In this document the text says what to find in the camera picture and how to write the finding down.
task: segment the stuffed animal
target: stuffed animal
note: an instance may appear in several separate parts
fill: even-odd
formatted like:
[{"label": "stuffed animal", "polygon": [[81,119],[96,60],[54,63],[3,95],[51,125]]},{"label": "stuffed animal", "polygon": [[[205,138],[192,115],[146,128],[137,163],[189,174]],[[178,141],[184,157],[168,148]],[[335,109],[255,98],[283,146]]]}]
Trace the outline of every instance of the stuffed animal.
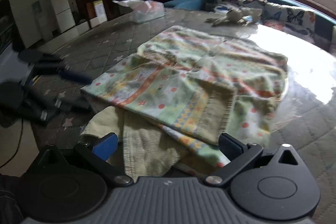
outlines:
[{"label": "stuffed animal", "polygon": [[218,15],[217,17],[210,17],[206,20],[206,22],[212,23],[213,26],[226,21],[234,23],[255,24],[260,20],[262,13],[263,10],[258,8],[231,8],[228,11],[216,13],[216,15]]}]

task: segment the teal sofa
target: teal sofa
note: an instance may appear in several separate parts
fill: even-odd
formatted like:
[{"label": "teal sofa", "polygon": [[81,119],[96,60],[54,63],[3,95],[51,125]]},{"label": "teal sofa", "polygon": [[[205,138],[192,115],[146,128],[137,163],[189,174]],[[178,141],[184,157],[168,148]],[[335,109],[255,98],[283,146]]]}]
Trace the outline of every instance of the teal sofa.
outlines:
[{"label": "teal sofa", "polygon": [[[267,1],[278,3],[281,5],[306,7],[311,9],[311,7],[308,7],[307,5],[304,5],[295,0],[267,0]],[[164,6],[170,8],[180,8],[189,10],[205,10],[206,3],[212,4],[214,2],[215,0],[172,0],[164,3]],[[333,26],[336,25],[336,20],[317,10],[315,10],[315,14],[316,14],[315,33],[331,43]],[[328,45],[317,45],[317,46],[328,51],[330,43]]]}]

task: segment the blanket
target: blanket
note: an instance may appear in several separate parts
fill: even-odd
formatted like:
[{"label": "blanket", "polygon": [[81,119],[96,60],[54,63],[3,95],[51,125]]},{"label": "blanket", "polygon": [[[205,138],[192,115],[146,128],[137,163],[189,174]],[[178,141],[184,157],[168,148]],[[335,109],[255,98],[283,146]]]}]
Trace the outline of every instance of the blanket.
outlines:
[{"label": "blanket", "polygon": [[268,142],[286,64],[254,43],[173,26],[83,91],[145,117],[217,168],[229,162],[221,133]]}]

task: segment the yellow corrugated cloth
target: yellow corrugated cloth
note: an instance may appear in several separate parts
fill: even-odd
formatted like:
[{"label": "yellow corrugated cloth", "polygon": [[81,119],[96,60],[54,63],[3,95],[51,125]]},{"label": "yellow corrugated cloth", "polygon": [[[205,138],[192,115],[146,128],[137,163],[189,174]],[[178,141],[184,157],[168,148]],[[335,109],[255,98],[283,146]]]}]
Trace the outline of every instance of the yellow corrugated cloth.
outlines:
[{"label": "yellow corrugated cloth", "polygon": [[[96,114],[81,135],[102,138],[110,132],[122,138],[125,173],[135,181],[139,176],[164,175],[188,153],[184,145],[142,116],[114,106]],[[110,164],[121,165],[120,149],[108,160]]]}]

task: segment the refrigerator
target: refrigerator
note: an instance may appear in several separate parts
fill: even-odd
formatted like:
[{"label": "refrigerator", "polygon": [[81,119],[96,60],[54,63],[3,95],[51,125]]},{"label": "refrigerator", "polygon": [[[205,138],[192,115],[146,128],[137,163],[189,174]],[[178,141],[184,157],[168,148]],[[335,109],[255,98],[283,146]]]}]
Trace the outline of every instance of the refrigerator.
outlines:
[{"label": "refrigerator", "polygon": [[54,8],[61,33],[64,33],[76,25],[68,0],[51,0],[51,4]]}]

